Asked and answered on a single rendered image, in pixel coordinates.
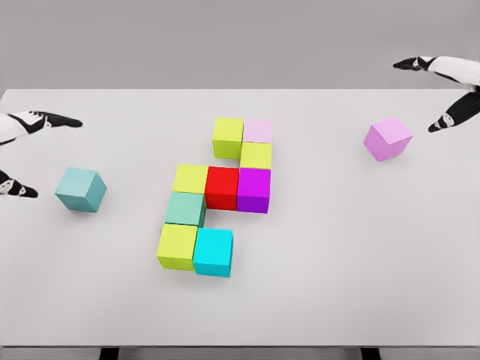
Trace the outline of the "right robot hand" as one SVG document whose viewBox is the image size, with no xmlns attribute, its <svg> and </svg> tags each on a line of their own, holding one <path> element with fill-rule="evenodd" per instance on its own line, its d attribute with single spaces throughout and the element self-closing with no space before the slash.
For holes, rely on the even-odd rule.
<svg viewBox="0 0 480 360">
<path fill-rule="evenodd" d="M 401 71 L 432 73 L 466 89 L 462 97 L 429 125 L 429 133 L 457 127 L 480 114 L 480 61 L 448 55 L 417 55 L 395 62 L 392 67 Z"/>
</svg>

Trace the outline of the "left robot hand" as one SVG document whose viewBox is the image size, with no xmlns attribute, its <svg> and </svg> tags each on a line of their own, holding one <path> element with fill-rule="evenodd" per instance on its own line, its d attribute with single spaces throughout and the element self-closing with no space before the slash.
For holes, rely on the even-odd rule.
<svg viewBox="0 0 480 360">
<path fill-rule="evenodd" d="M 83 122 L 52 112 L 29 110 L 0 112 L 0 147 L 13 143 L 20 137 L 29 136 L 50 128 L 81 128 Z M 38 192 L 0 168 L 0 195 L 35 199 Z"/>
</svg>

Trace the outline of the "dusty teal cube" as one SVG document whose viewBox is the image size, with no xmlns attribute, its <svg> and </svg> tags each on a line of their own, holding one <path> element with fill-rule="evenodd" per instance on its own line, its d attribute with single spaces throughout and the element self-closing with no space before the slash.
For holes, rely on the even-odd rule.
<svg viewBox="0 0 480 360">
<path fill-rule="evenodd" d="M 172 192 L 169 198 L 165 222 L 167 224 L 203 227 L 206 201 L 201 193 Z"/>
<path fill-rule="evenodd" d="M 97 171 L 69 167 L 64 171 L 55 195 L 73 211 L 97 213 L 107 186 Z"/>
</svg>

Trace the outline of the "orchid pink cube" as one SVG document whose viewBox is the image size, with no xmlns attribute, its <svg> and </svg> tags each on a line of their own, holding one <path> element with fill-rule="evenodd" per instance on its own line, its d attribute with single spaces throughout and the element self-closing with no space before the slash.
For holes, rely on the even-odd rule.
<svg viewBox="0 0 480 360">
<path fill-rule="evenodd" d="M 412 138 L 413 132 L 394 116 L 373 123 L 364 138 L 364 146 L 376 161 L 382 162 L 402 154 Z"/>
</svg>

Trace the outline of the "yellow-green cube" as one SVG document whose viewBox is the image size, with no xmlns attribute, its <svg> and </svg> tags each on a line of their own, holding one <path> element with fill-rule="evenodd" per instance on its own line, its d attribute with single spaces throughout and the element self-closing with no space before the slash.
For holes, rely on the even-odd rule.
<svg viewBox="0 0 480 360">
<path fill-rule="evenodd" d="M 180 163 L 175 172 L 172 190 L 174 192 L 204 194 L 209 167 Z"/>
<path fill-rule="evenodd" d="M 270 170 L 272 168 L 272 144 L 243 142 L 241 147 L 241 168 Z"/>
<path fill-rule="evenodd" d="M 165 223 L 160 232 L 156 257 L 164 269 L 194 272 L 197 226 Z"/>
<path fill-rule="evenodd" d="M 240 160 L 244 120 L 242 118 L 215 119 L 212 138 L 215 158 Z"/>
</svg>

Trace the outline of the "pale pink cube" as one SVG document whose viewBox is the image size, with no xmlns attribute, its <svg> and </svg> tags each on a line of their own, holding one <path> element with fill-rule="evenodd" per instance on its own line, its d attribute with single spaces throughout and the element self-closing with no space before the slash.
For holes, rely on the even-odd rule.
<svg viewBox="0 0 480 360">
<path fill-rule="evenodd" d="M 248 143 L 272 143 L 273 121 L 246 118 L 243 141 Z"/>
</svg>

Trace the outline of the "red cube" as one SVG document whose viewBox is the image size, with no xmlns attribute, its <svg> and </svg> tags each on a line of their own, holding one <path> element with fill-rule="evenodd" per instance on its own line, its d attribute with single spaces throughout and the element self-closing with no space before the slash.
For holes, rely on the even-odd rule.
<svg viewBox="0 0 480 360">
<path fill-rule="evenodd" d="M 205 201 L 208 209 L 237 210 L 239 168 L 210 166 L 205 183 Z"/>
</svg>

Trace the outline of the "bright cyan cube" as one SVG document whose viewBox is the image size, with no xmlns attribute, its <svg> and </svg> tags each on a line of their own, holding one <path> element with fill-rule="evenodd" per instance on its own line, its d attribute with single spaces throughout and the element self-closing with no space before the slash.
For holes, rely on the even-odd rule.
<svg viewBox="0 0 480 360">
<path fill-rule="evenodd" d="M 193 267 L 198 275 L 229 278 L 233 257 L 233 231 L 199 228 L 193 252 Z"/>
</svg>

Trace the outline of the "magenta purple cube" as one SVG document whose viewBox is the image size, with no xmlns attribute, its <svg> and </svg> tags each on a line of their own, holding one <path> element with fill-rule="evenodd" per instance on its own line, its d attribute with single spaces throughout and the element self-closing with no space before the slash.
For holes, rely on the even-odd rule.
<svg viewBox="0 0 480 360">
<path fill-rule="evenodd" d="M 267 214 L 271 194 L 270 169 L 241 168 L 239 170 L 237 210 Z"/>
</svg>

